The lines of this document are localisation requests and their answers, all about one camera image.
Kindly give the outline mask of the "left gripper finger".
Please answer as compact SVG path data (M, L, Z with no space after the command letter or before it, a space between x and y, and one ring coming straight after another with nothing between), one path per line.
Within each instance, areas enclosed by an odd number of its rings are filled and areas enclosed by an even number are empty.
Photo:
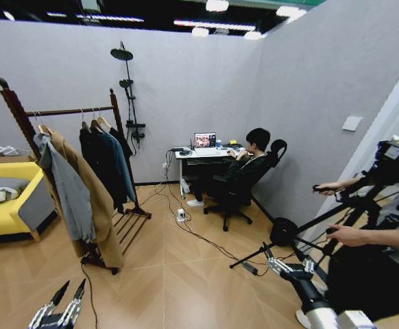
M77 288L71 302L67 305L61 318L58 320L59 328L74 328L75 322L82 309L82 299L84 295L86 279L83 279Z
M31 321L27 325L27 329L35 329L41 327L41 322L43 318L51 315L56 306L62 300L65 292L67 291L69 283L70 281L67 280L66 283L54 293L50 301L36 311L35 315L32 317Z

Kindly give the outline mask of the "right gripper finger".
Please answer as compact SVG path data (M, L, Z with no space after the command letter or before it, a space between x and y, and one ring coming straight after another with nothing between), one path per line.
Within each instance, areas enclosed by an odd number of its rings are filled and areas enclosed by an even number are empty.
M269 268L279 276L291 272L291 268L288 265L273 256L270 247L265 242L263 242L263 253L265 254Z
M295 256L300 261L298 264L293 266L293 269L313 274L315 272L314 261L311 260L311 258L307 256L302 250L298 249L296 243L291 242L291 246Z

